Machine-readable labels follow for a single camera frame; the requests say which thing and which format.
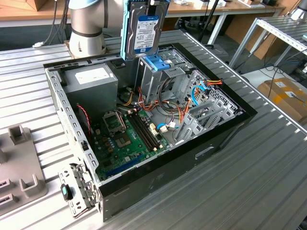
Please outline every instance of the ram slot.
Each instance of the ram slot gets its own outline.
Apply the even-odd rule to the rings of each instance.
[[[154,148],[157,148],[159,146],[158,142],[149,132],[146,125],[143,123],[138,114],[131,114],[127,117],[134,130],[145,144],[148,151],[153,151]]]

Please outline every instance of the metal rail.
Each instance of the metal rail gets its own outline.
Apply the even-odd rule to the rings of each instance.
[[[256,28],[260,26],[264,29],[263,33],[255,43],[251,52],[254,51],[262,42],[267,33],[271,33],[276,37],[280,38],[286,42],[289,47],[281,55],[275,65],[278,65],[284,56],[288,53],[291,47],[297,49],[298,51],[304,51],[303,53],[307,55],[307,41],[303,40],[303,35],[307,34],[307,24],[299,24],[296,21],[293,21],[291,18],[283,17],[267,17],[267,18],[256,18],[250,29],[248,30],[246,36],[244,37],[242,43],[240,44],[238,50],[236,51],[234,57],[229,63],[229,67],[233,68],[242,54],[246,44],[251,39],[251,36],[254,34]]]

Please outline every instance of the metal workbench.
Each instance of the metal workbench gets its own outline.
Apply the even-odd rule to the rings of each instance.
[[[307,215],[307,132],[181,31],[181,43],[250,103],[258,114],[223,151],[106,223],[96,209],[78,219],[60,192],[58,170],[73,159],[42,63],[69,59],[64,45],[0,52],[0,133],[32,131],[48,193],[0,217],[0,229],[295,229]],[[120,39],[107,39],[119,52]]]
[[[307,41],[302,39],[303,35],[307,34],[307,22],[298,23],[288,16],[256,18],[235,55],[233,56],[231,62],[229,63],[230,67],[233,68],[235,66],[239,56],[242,54],[246,44],[251,39],[258,26],[264,30],[251,49],[251,53],[253,53],[258,48],[258,46],[261,45],[261,42],[265,36],[268,33],[271,33],[289,45],[288,48],[279,57],[279,59],[275,62],[276,66],[282,61],[282,59],[292,47],[307,55]]]

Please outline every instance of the red cable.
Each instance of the red cable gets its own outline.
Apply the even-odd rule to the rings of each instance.
[[[82,109],[82,111],[85,114],[86,120],[87,120],[87,124],[88,124],[88,134],[91,135],[91,125],[90,125],[90,120],[88,119],[88,115],[85,111],[85,109],[83,109],[83,107],[81,105],[77,105],[80,109]]]

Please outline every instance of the expansion slot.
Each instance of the expansion slot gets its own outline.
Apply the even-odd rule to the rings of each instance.
[[[147,150],[149,152],[157,150],[159,143],[152,136],[144,122],[141,120],[140,116],[137,113],[132,113],[127,115],[129,122],[132,124],[133,128],[144,142]]]
[[[139,157],[129,161],[128,163],[123,164],[123,165],[121,165],[121,166],[119,166],[119,167],[117,167],[117,168],[115,168],[115,169],[113,169],[111,171],[106,172],[106,177],[109,177],[109,176],[115,175],[117,173],[120,173],[120,172],[130,168],[131,166],[139,163],[140,158],[141,158],[141,156],[139,156]]]

